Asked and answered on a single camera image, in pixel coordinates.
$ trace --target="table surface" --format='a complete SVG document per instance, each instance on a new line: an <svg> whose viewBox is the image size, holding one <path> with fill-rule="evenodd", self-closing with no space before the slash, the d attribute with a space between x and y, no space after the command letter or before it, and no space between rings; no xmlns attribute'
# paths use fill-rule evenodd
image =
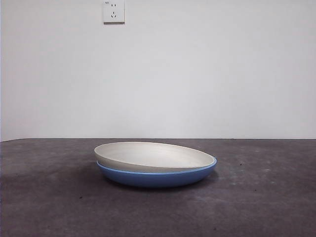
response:
<svg viewBox="0 0 316 237"><path fill-rule="evenodd" d="M178 188L102 176L93 149L119 141L186 146L215 171ZM20 139L1 142L2 237L316 236L316 140Z"/></svg>

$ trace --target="plate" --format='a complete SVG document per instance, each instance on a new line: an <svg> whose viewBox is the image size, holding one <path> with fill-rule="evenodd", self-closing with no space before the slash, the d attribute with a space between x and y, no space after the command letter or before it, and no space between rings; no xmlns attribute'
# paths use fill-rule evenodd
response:
<svg viewBox="0 0 316 237"><path fill-rule="evenodd" d="M102 166L133 172L177 172L216 162L213 156L192 148L152 142L108 143L96 147L94 153Z"/></svg>
<svg viewBox="0 0 316 237"><path fill-rule="evenodd" d="M164 173L117 170L105 167L99 162L97 164L102 173L115 182L142 188L168 188L192 184L205 178L212 172L216 162L215 159L213 164L206 167Z"/></svg>

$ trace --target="white wall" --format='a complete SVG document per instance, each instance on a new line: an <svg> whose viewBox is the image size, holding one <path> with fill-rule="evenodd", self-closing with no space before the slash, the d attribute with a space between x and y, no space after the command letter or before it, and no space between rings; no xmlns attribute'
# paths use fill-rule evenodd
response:
<svg viewBox="0 0 316 237"><path fill-rule="evenodd" d="M2 140L316 138L315 0L1 1Z"/></svg>

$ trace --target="electrical outlet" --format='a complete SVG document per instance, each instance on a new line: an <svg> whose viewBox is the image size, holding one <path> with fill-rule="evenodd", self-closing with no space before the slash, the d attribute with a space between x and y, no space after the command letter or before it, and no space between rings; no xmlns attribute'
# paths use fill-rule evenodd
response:
<svg viewBox="0 0 316 237"><path fill-rule="evenodd" d="M103 23L124 23L125 1L109 0L103 3Z"/></svg>

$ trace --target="blue plate rim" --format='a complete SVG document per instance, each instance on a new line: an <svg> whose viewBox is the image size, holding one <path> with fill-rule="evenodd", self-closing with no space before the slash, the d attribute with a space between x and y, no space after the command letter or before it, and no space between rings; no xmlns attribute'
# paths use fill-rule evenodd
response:
<svg viewBox="0 0 316 237"><path fill-rule="evenodd" d="M196 171L200 171L200 170L204 170L204 169L208 169L208 168L211 168L213 166L216 165L217 163L217 158L215 156L214 157L214 162L208 166L204 166L204 167L201 167L201 168L196 168L196 169L188 169L188 170L183 170L183 171L173 171L173 172L155 172L155 173L152 173L152 172L135 172L135 171L127 171L127 170L119 170L119 169L112 169L112 168L109 168L109 167L106 167L106 166L103 166L101 165L98 161L96 161L97 165L100 167L100 168L103 168L103 169L107 169L109 171L114 171L114 172L119 172L119 173L125 173L125 174L145 174L145 175L166 175L166 174L185 174L185 173L192 173L192 172L196 172Z"/></svg>

